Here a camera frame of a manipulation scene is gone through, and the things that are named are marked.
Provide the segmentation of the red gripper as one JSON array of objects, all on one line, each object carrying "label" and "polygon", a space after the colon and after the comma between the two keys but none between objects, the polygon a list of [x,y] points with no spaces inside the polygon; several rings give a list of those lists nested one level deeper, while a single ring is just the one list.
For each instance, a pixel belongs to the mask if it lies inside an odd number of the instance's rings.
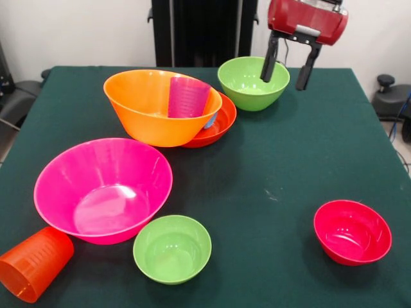
[{"label": "red gripper", "polygon": [[271,1],[268,27],[271,32],[260,79],[271,80],[277,60],[279,37],[275,31],[296,36],[302,33],[315,38],[306,63],[301,67],[295,88],[306,90],[321,45],[332,46],[343,34],[348,22],[348,11],[341,1]]}]

